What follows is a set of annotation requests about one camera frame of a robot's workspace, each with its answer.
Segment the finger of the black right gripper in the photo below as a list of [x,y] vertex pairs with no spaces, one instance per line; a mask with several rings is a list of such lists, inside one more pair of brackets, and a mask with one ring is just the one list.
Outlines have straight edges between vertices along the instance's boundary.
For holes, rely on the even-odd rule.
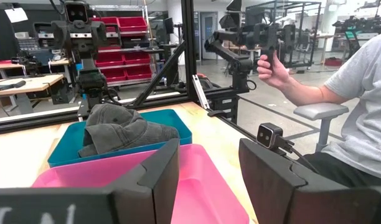
[[65,21],[52,21],[51,27],[53,28],[55,46],[59,49],[64,48],[68,34],[67,23]]
[[108,41],[106,37],[106,26],[104,22],[92,21],[91,34],[93,43],[97,46],[105,46]]

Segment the red storage bin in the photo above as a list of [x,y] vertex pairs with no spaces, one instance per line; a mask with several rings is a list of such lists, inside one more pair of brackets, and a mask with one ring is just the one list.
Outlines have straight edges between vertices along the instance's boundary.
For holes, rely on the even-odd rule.
[[146,31],[147,24],[143,17],[118,17],[118,26],[121,32]]
[[95,65],[97,67],[109,67],[123,65],[124,61],[121,53],[110,52],[110,53],[99,53],[97,59],[95,60]]
[[151,59],[146,52],[125,52],[122,54],[122,58],[125,65],[133,64],[149,64]]
[[140,65],[125,68],[125,75],[128,80],[145,79],[152,77],[152,71],[149,65]]
[[122,82],[126,80],[124,68],[105,68],[101,73],[106,77],[107,82]]

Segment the white paper sign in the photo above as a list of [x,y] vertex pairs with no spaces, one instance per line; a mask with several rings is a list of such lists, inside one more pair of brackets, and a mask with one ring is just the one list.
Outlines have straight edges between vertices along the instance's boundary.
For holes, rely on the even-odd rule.
[[12,9],[5,9],[4,12],[6,13],[8,19],[10,20],[11,23],[17,23],[17,22],[22,22],[22,21],[27,21],[28,17],[23,10],[23,8],[18,7],[18,8],[12,8]]

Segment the blue plastic bin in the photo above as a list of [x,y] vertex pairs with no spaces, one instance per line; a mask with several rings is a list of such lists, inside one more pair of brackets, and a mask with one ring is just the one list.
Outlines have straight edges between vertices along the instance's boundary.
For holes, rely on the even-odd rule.
[[[151,121],[166,126],[176,128],[180,136],[180,145],[186,145],[192,143],[192,132],[181,120],[178,114],[171,109],[149,111],[141,113],[141,116],[146,121]],[[80,157],[78,151],[83,147],[83,137],[85,132],[86,122],[76,122],[71,124],[64,135],[56,145],[51,155],[47,159],[50,167],[63,166],[68,164],[74,164],[79,162],[93,161],[97,159],[104,159],[115,156],[122,156],[127,154],[133,154],[138,152],[152,151],[160,148],[164,143],[159,142],[156,144],[150,144],[140,147],[134,147],[131,149],[120,150],[116,152],[110,152],[107,154]]]

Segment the dark grey fabric cap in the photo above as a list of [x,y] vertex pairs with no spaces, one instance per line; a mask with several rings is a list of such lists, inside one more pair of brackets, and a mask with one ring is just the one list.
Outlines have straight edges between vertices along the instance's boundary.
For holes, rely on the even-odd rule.
[[80,157],[106,154],[180,138],[172,126],[145,120],[136,110],[95,105],[86,121]]

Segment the translucent pink plastic bin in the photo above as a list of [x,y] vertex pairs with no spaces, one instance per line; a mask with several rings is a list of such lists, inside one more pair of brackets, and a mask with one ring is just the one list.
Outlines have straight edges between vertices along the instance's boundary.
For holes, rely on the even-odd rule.
[[[102,187],[152,155],[151,151],[97,159],[43,172],[33,187]],[[179,183],[172,224],[249,224],[249,216],[205,149],[179,150]]]

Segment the black vertical frame post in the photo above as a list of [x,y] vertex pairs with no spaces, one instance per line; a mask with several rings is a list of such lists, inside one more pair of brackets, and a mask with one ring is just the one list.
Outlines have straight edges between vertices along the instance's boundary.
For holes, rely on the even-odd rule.
[[186,43],[185,68],[187,95],[191,101],[197,101],[197,93],[192,82],[196,74],[195,35],[194,35],[194,5],[193,0],[181,0],[183,34]]

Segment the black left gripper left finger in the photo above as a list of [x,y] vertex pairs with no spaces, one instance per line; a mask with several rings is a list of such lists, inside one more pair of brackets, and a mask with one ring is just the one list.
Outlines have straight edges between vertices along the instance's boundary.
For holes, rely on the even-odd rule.
[[170,224],[179,181],[179,140],[172,139],[109,186],[118,224]]

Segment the metal shelf rack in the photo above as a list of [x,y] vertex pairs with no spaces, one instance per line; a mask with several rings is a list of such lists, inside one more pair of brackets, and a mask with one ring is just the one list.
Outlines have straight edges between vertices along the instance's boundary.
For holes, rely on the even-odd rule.
[[[146,31],[141,32],[121,32],[121,45],[119,47],[109,47],[107,49],[102,49],[98,51],[99,53],[110,53],[110,52],[119,52],[121,55],[125,52],[146,52],[150,56],[150,63],[144,64],[133,64],[133,65],[117,65],[117,66],[109,66],[109,67],[98,67],[100,70],[105,68],[128,68],[128,67],[136,67],[140,65],[149,65],[152,71],[152,75],[154,73],[154,57],[152,53],[153,49],[153,35],[149,25],[149,14],[148,7],[144,5],[91,5],[91,9],[94,12],[100,12],[102,15],[95,15],[92,20],[93,21],[101,21],[106,24],[116,24],[118,25],[118,17],[143,17],[147,24]],[[151,81],[151,78],[138,79],[138,80],[128,80],[126,77],[125,81],[122,82],[109,82],[108,86],[118,87],[125,85],[136,85],[143,84]]]

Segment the person's hand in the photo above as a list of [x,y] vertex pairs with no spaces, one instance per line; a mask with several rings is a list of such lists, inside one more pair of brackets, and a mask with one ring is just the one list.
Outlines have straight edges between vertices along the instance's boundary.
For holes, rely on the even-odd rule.
[[279,91],[286,90],[291,84],[291,77],[285,66],[279,61],[276,52],[271,60],[268,55],[261,55],[257,61],[257,72],[260,80]]

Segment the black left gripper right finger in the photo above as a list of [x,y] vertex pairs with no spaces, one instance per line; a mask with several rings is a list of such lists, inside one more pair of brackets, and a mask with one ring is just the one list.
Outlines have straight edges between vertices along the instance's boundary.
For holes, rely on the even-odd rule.
[[374,189],[351,189],[248,139],[239,142],[243,181],[259,224],[373,224]]

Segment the silver metal bracket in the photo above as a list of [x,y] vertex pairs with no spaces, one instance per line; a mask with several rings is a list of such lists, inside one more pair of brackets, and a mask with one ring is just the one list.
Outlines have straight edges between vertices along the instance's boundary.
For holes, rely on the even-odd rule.
[[202,85],[200,84],[199,77],[197,75],[193,75],[192,76],[192,82],[194,84],[194,87],[195,87],[197,96],[199,98],[199,102],[200,102],[201,107],[203,107],[203,109],[205,109],[205,110],[208,110],[210,108],[209,102],[206,99]]

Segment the person's forearm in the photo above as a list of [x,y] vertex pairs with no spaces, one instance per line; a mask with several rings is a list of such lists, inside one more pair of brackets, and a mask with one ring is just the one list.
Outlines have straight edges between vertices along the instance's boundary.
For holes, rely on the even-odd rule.
[[349,101],[326,86],[316,87],[303,85],[294,78],[288,78],[278,87],[279,91],[296,106],[317,103],[334,103],[340,105]]

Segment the person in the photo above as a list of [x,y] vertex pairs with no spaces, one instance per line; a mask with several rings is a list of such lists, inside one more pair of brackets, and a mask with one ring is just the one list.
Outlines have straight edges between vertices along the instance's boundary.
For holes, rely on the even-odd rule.
[[324,85],[359,102],[342,127],[344,140],[306,154],[301,163],[347,187],[381,186],[381,34],[365,43]]

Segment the grey door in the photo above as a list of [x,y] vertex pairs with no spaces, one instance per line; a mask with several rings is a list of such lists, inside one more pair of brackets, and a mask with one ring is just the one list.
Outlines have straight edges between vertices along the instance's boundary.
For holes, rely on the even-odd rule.
[[217,30],[217,12],[201,12],[201,49],[202,49],[202,60],[217,60],[218,56],[209,52],[205,49],[204,44],[206,40],[210,40],[213,33]]

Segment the wooden background table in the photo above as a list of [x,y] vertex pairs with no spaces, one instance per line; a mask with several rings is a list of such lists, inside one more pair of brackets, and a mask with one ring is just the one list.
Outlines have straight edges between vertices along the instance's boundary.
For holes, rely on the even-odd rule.
[[2,79],[0,80],[0,97],[9,97],[13,100],[13,107],[18,108],[21,114],[33,113],[34,110],[27,94],[47,90],[63,80],[62,74]]

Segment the black diagonal frame brace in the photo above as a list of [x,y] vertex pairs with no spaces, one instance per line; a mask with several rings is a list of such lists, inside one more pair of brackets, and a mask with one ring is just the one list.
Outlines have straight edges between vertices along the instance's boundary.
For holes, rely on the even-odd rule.
[[177,46],[177,48],[174,50],[174,53],[168,58],[160,72],[151,80],[151,83],[147,86],[147,88],[142,93],[140,93],[134,101],[131,102],[130,105],[133,108],[143,104],[146,98],[154,90],[154,87],[161,81],[165,73],[175,64],[176,60],[185,51],[185,49],[186,42],[183,41],[181,44]]

